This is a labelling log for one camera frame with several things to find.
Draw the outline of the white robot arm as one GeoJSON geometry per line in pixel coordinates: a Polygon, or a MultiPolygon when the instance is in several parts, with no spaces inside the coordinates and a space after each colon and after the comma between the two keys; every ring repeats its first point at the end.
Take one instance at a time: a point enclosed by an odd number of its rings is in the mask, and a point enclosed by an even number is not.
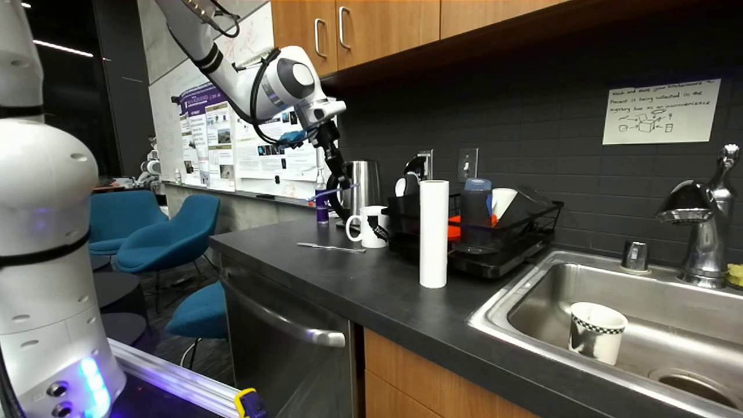
{"type": "MultiPolygon", "coordinates": [[[[240,19],[217,0],[155,0],[168,29],[235,114],[263,126],[290,108],[330,150],[330,98],[299,46],[240,70],[217,40],[240,19]]],[[[0,0],[0,342],[3,418],[108,418],[126,387],[109,349],[90,268],[90,193],[97,163],[45,121],[45,70],[22,0],[0,0]]]]}

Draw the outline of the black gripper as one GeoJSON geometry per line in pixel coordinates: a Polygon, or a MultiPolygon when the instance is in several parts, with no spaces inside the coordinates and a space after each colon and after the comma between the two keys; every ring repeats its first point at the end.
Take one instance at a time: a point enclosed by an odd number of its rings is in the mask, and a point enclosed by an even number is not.
{"type": "MultiPolygon", "coordinates": [[[[322,148],[326,164],[330,167],[335,179],[344,179],[344,156],[336,145],[340,127],[335,123],[322,123],[316,130],[316,144],[322,148]]],[[[335,187],[335,183],[328,183],[326,190],[328,209],[335,212],[340,207],[340,219],[346,220],[351,216],[351,187],[344,187],[341,183],[335,187]]]]}

